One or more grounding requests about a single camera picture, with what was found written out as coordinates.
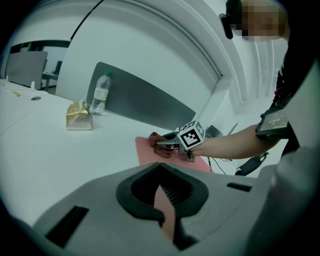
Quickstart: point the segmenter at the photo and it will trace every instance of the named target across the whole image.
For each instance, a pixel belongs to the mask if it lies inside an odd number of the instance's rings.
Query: gold paper bag
[[[93,120],[90,113],[90,107],[82,100],[72,102],[66,111],[65,117],[67,130],[92,130]]]

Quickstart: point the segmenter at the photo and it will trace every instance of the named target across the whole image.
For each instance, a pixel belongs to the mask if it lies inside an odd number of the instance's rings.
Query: forearm
[[[193,156],[221,159],[245,159],[261,155],[273,148],[278,140],[259,139],[257,125],[229,136],[208,138],[201,145],[191,149]]]

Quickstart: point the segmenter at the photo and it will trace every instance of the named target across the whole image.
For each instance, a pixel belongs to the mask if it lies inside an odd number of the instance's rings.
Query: water bottle
[[[112,73],[106,70],[104,75],[96,82],[94,96],[90,107],[90,112],[95,116],[99,116],[105,111],[106,99],[111,85],[111,75]]]

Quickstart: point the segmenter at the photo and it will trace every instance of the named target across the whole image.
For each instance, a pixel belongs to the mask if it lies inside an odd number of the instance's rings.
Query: black hair
[[[219,18],[226,38],[232,39],[234,37],[232,29],[242,30],[242,3],[241,0],[228,0],[225,7],[225,14],[221,13]],[[247,37],[248,31],[242,31],[242,36]]]

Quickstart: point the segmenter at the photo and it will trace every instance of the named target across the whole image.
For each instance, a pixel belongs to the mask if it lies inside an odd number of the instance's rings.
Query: gray device housing
[[[257,179],[169,166],[204,183],[209,196],[200,211],[181,219],[198,240],[178,250],[157,221],[133,217],[116,198],[126,178],[158,163],[94,179],[48,209],[31,228],[17,220],[48,255],[260,255],[305,211],[317,191],[319,149],[301,148],[278,165],[264,167]],[[64,248],[44,236],[74,207],[89,211]]]

